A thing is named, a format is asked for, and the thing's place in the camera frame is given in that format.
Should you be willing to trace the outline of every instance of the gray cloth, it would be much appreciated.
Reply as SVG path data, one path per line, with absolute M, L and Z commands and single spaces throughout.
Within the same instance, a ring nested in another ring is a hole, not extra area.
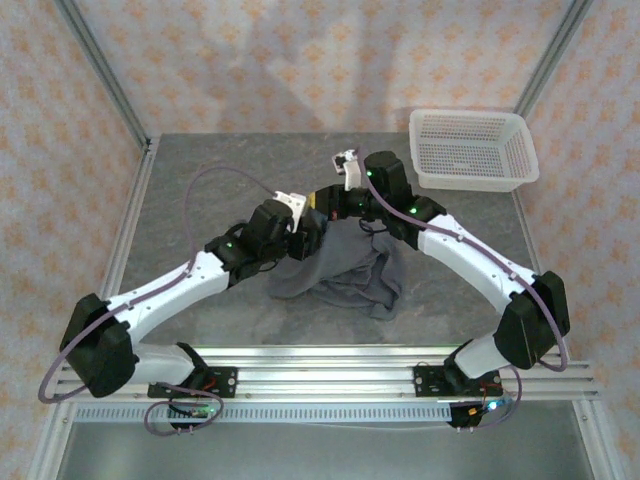
M 354 219 L 329 222 L 320 250 L 302 262 L 283 258 L 269 275 L 267 293 L 293 298 L 309 291 L 332 305 L 392 320 L 406 276 L 396 242 L 388 233 L 365 233 Z

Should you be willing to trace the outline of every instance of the gray towel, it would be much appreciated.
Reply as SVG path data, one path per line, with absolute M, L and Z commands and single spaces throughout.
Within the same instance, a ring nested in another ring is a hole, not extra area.
M 388 233 L 362 231 L 354 219 L 329 222 L 320 250 L 302 262 L 283 258 L 269 275 L 267 293 L 293 298 L 309 291 L 332 305 L 392 320 L 406 270 L 396 242 Z

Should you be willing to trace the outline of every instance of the patterned wallpaper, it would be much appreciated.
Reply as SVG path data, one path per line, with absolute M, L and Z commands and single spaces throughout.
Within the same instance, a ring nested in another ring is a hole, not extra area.
M 570 0 L 78 0 L 150 135 L 512 110 Z
M 47 413 L 40 379 L 100 287 L 140 152 L 53 1 L 0 2 L 0 51 L 0 478 L 16 480 Z
M 522 188 L 545 268 L 567 284 L 570 348 L 597 365 L 629 478 L 640 478 L 640 2 L 595 0 L 528 119 Z

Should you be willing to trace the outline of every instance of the white plastic basket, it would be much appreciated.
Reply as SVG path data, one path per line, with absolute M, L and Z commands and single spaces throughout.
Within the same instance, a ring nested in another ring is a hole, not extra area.
M 538 179 L 538 157 L 514 113 L 420 109 L 409 120 L 420 186 L 510 192 Z

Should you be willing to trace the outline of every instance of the laundry basket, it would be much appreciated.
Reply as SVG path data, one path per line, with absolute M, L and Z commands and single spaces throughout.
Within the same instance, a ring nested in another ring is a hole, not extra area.
M 538 179 L 531 133 L 514 113 L 414 110 L 409 137 L 423 188 L 510 192 Z

